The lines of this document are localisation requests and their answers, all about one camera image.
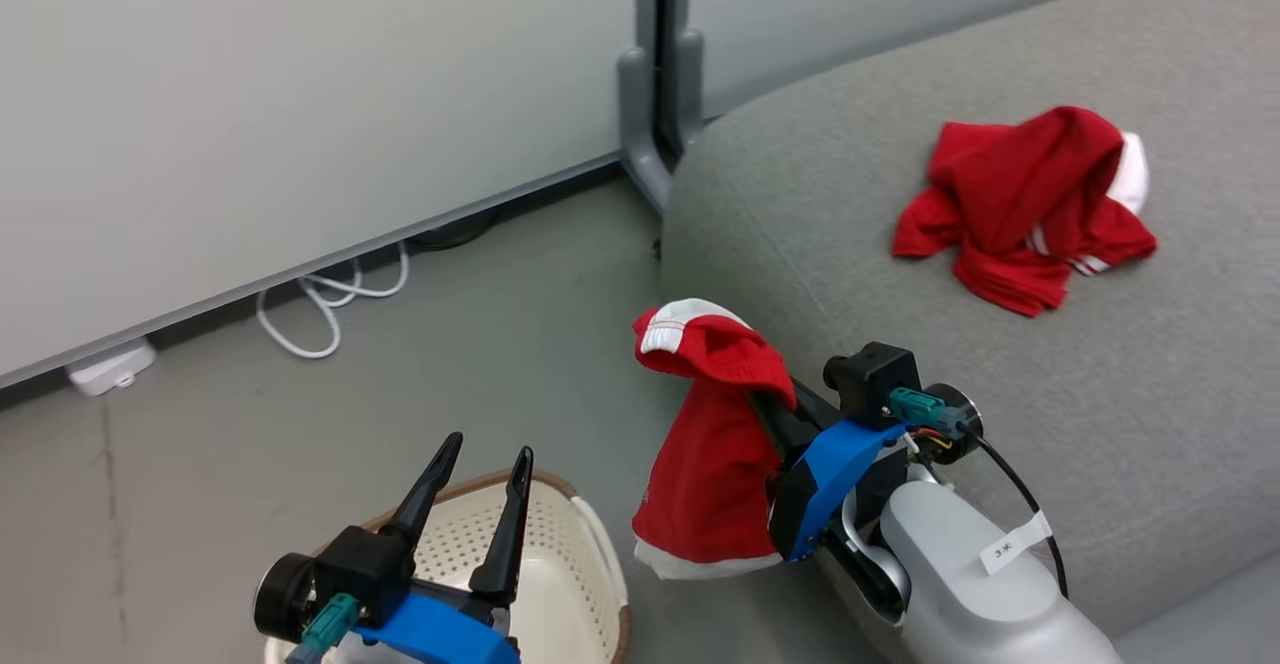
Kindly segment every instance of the metal partition post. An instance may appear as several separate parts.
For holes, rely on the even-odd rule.
[[[667,209],[671,171],[654,141],[654,50],[659,0],[636,0],[636,43],[618,58],[622,166],[658,212]]]
[[[689,27],[689,0],[662,0],[658,127],[684,154],[703,130],[703,32]]]

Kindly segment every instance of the gray sofa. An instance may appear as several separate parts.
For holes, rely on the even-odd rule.
[[[666,294],[735,310],[818,390],[832,354],[915,351],[1037,491],[1075,604],[1125,632],[1280,539],[1277,3],[1059,0],[763,96],[677,169]],[[1024,319],[965,290],[954,251],[890,257],[942,122],[1057,104],[1143,137],[1152,260]],[[946,473],[1027,519],[983,455]]]

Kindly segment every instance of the white trim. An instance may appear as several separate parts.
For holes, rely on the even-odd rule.
[[[1107,271],[1107,269],[1111,269],[1111,264],[1106,264],[1102,258],[1097,258],[1093,255],[1083,255],[1083,257],[1073,260],[1071,266],[1088,278],[1100,275],[1101,273]]]
[[[1048,246],[1044,244],[1044,229],[1039,225],[1032,228],[1029,234],[1032,248],[1048,257]]]
[[[746,328],[736,313],[713,304],[707,299],[678,299],[672,301],[662,310],[654,312],[645,326],[644,336],[640,340],[640,353],[648,354],[650,351],[671,351],[672,354],[680,351],[680,342],[685,338],[685,325],[698,317],[727,317]]]
[[[1147,202],[1151,187],[1151,173],[1147,169],[1147,154],[1142,148],[1142,137],[1132,130],[1121,132],[1124,148],[1120,150],[1120,164],[1116,177],[1107,189],[1107,200],[1115,200],[1121,207],[1138,214]]]
[[[668,554],[658,546],[636,537],[636,562],[649,564],[650,569],[663,580],[718,580],[723,577],[736,577],[755,569],[764,569],[782,562],[777,553],[755,559],[722,559],[699,564]]]

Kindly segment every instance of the wire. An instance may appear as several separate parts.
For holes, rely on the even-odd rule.
[[[933,481],[936,481],[938,484],[942,482],[942,480],[938,478],[938,473],[933,471],[933,463],[929,462],[929,455],[928,454],[924,454],[923,452],[919,453],[919,454],[915,454],[915,461],[916,461],[916,463],[922,464],[922,467],[924,467],[924,471],[928,472],[931,477],[933,477]]]
[[[458,246],[471,244],[472,241],[480,239],[481,235],[485,235],[486,232],[489,232],[490,228],[493,228],[493,225],[498,223],[499,217],[502,217],[502,207],[489,209],[488,217],[485,217],[483,223],[479,223],[479,225],[476,225],[474,230],[454,237],[454,239],[431,241],[429,237],[431,233],[426,232],[426,234],[410,237],[410,243],[416,246],[417,249],[424,249],[424,251],[457,249]]]
[[[1001,471],[1005,472],[1005,476],[1009,477],[1009,481],[1014,482],[1014,486],[1018,487],[1019,494],[1021,494],[1023,499],[1027,500],[1027,504],[1032,508],[1032,514],[1039,514],[1041,508],[1039,503],[1036,500],[1036,495],[1033,495],[1032,490],[1023,482],[1023,478],[1018,476],[1018,472],[1015,472],[1014,468],[1010,467],[1009,462],[1005,462],[1004,455],[1001,455],[996,450],[996,447],[992,447],[991,441],[982,439],[982,436],[978,435],[978,432],[970,430],[968,423],[957,423],[956,429],[969,435],[973,439],[974,444],[982,447],[982,450],[986,452],[987,455],[991,455],[992,462],[995,462],[997,467],[1000,467]],[[1066,596],[1066,567],[1065,564],[1062,564],[1062,553],[1057,548],[1057,540],[1053,539],[1053,535],[1050,535],[1044,537],[1044,544],[1048,545],[1048,551],[1050,554],[1053,555],[1053,568],[1057,569],[1057,589],[1059,591],[1062,592],[1062,599],[1069,599],[1069,596]]]
[[[914,439],[911,439],[910,436],[906,436],[905,434],[901,436],[901,439],[902,439],[902,444],[906,445],[908,454],[914,454],[914,455],[919,455],[920,454],[920,448],[919,448],[919,445],[915,444]]]
[[[938,430],[936,430],[933,427],[919,427],[918,430],[915,430],[915,432],[911,436],[920,436],[920,435],[933,436],[933,438],[937,438],[937,439],[946,439],[947,438],[947,435],[945,435],[945,432],[941,432],[941,431],[938,431]]]
[[[257,322],[262,325],[262,330],[276,344],[282,345],[284,351],[289,354],[296,354],[296,357],[302,357],[303,360],[324,360],[338,351],[338,345],[342,344],[342,328],[338,326],[338,317],[333,313],[333,310],[339,310],[351,304],[356,301],[357,296],[370,296],[374,299],[385,299],[388,296],[397,294],[398,290],[404,289],[404,284],[408,280],[408,251],[404,249],[403,241],[398,244],[399,248],[399,276],[396,279],[396,284],[390,289],[365,289],[361,287],[364,284],[365,273],[361,271],[360,258],[351,260],[352,278],[351,284],[347,281],[332,280],[332,278],[321,278],[317,275],[303,275],[297,278],[298,287],[301,287],[303,294],[307,299],[311,299],[320,310],[324,316],[325,324],[329,326],[329,345],[324,349],[302,349],[301,345],[293,344],[287,336],[278,330],[278,328],[271,325],[270,319],[266,319],[266,292],[270,289],[264,289],[257,292]],[[339,296],[338,299],[325,299],[320,294],[316,287],[325,287],[326,289],[343,290],[346,294]]]

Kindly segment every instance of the black cable on floor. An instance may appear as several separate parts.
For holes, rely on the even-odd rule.
[[[465,232],[452,232],[456,228],[462,228],[466,225],[468,219],[477,219],[475,225],[466,226]],[[436,228],[435,230],[422,232],[420,235],[408,237],[407,242],[413,246],[413,248],[420,251],[445,251],[457,249],[458,246],[471,244],[472,241],[480,239],[481,235],[489,233],[490,228],[498,223],[502,217],[502,207],[489,209],[488,212],[475,214],[475,216],[461,219],[457,223],[449,223]]]
[[[1001,471],[1005,472],[1005,476],[1009,477],[1011,482],[1014,482],[1014,486],[1018,487],[1019,494],[1023,495],[1023,499],[1025,499],[1027,504],[1032,508],[1032,514],[1039,514],[1041,510],[1039,503],[1036,500],[1036,496],[1032,494],[1032,490],[1027,486],[1027,484],[1023,482],[1023,478],[1018,476],[1018,472],[1015,472],[1014,468],[1009,464],[1009,462],[1006,462],[1004,455],[1001,455],[996,450],[996,447],[992,447],[991,441],[987,441],[986,439],[977,435],[977,432],[973,432],[965,423],[960,423],[957,429],[961,432],[965,432],[968,436],[973,436],[973,441],[978,447],[982,447],[982,450],[986,452],[987,455],[991,455],[992,462],[995,462],[997,467],[1000,467]],[[1066,565],[1062,564],[1062,553],[1057,548],[1057,540],[1056,537],[1053,537],[1053,535],[1050,535],[1044,537],[1044,544],[1048,545],[1048,551],[1050,554],[1053,555],[1053,568],[1057,569],[1057,589],[1059,591],[1062,592],[1062,599],[1068,599]]]

